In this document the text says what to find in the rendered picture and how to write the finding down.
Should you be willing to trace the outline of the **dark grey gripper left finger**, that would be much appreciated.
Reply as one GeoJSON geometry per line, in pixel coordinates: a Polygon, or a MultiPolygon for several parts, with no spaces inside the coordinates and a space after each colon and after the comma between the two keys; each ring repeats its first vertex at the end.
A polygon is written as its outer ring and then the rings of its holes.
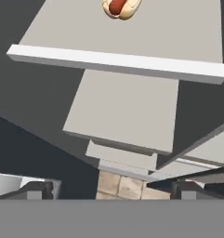
{"type": "Polygon", "coordinates": [[[51,181],[30,181],[17,191],[0,195],[0,200],[52,200],[53,189],[51,181]]]}

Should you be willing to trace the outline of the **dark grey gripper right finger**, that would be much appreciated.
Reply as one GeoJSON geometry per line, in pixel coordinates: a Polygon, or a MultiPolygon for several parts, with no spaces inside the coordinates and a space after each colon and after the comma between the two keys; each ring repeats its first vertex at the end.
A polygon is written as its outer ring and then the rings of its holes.
{"type": "Polygon", "coordinates": [[[172,199],[224,200],[224,183],[199,185],[194,181],[179,181],[172,185],[172,199]]]}

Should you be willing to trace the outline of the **hot dog in bun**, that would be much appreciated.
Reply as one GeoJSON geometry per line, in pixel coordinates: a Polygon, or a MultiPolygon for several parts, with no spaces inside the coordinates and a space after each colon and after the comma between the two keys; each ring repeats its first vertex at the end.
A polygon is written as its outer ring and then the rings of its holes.
{"type": "Polygon", "coordinates": [[[102,0],[104,12],[112,19],[129,20],[137,12],[142,0],[102,0]]]}

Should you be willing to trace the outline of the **white grey box fitting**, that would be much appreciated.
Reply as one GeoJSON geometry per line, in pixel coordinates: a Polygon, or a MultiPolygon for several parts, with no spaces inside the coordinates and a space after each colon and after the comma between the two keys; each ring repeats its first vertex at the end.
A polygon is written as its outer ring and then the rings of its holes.
{"type": "Polygon", "coordinates": [[[0,173],[0,195],[17,191],[29,182],[52,182],[52,194],[55,196],[55,198],[59,197],[59,190],[61,186],[60,180],[55,180],[52,178],[33,178],[2,173],[0,173]]]}

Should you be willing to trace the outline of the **dark grey cupboard run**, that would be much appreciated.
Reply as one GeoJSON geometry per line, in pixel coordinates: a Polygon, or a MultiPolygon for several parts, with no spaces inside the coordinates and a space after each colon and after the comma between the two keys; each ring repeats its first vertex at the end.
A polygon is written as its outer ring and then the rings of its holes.
{"type": "Polygon", "coordinates": [[[215,182],[224,174],[224,124],[168,162],[158,156],[156,166],[152,177],[158,179],[148,182],[147,188],[169,192],[177,180],[215,182]]]}

